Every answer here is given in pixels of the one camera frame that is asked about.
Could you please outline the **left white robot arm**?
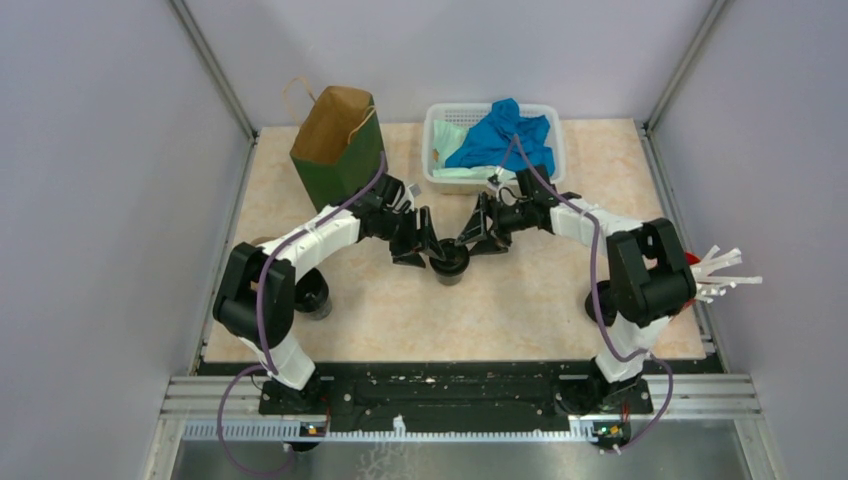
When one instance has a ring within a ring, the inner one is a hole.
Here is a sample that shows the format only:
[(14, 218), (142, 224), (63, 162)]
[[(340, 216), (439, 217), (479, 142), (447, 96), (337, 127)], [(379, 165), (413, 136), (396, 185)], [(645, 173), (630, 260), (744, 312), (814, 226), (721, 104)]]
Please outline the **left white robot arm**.
[(415, 207), (402, 181), (382, 175), (282, 237), (237, 245), (227, 260), (212, 316), (284, 385), (283, 401), (297, 413), (317, 407), (321, 388), (311, 380), (313, 360), (291, 332), (296, 287), (324, 260), (366, 238), (385, 241), (398, 265), (423, 268), (427, 258), (446, 257), (428, 207)]

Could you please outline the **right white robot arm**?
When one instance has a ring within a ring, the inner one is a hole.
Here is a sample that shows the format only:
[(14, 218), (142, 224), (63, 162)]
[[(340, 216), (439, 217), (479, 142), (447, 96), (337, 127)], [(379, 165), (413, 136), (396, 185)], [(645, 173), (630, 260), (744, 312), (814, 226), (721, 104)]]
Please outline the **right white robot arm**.
[(497, 193), (481, 193), (457, 244), (474, 255), (508, 251), (515, 232), (544, 230), (575, 240), (590, 250), (589, 301), (605, 350), (593, 364), (600, 376), (586, 385), (589, 404), (612, 412), (627, 397), (623, 381), (639, 376), (659, 334), (696, 294), (696, 281), (675, 225), (667, 218), (651, 221), (621, 217), (579, 195), (561, 194), (542, 167), (517, 175), (519, 196), (510, 203)]

